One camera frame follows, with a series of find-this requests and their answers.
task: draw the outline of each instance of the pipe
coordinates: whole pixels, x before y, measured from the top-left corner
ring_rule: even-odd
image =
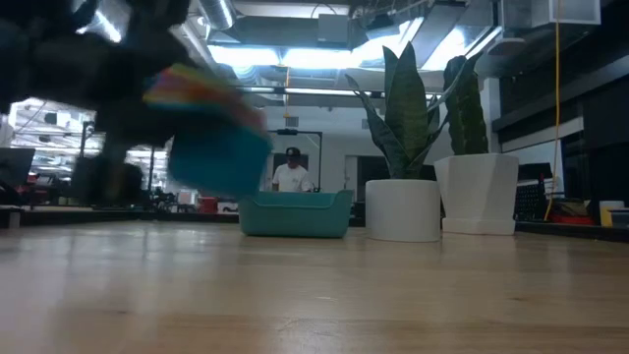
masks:
[[[231,0],[196,0],[200,12],[213,30],[228,30],[236,23]]]

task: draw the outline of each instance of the blue object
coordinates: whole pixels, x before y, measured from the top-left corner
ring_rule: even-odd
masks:
[[[353,194],[260,192],[239,202],[240,228],[252,236],[341,238]]]
[[[188,187],[240,199],[258,191],[270,152],[270,142],[245,127],[182,132],[175,136],[168,169]]]

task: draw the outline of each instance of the man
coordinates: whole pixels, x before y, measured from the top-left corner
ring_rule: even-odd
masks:
[[[277,167],[273,176],[275,192],[311,192],[313,184],[308,178],[308,171],[299,162],[302,153],[296,147],[286,149],[287,163]]]

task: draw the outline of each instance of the computer monitor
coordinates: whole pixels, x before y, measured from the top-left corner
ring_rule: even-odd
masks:
[[[29,178],[34,148],[0,147],[0,180],[16,188]]]

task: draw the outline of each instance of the teal plastic bin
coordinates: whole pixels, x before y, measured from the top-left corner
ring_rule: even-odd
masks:
[[[239,202],[240,228],[251,236],[341,238],[350,221],[353,191],[260,192]]]

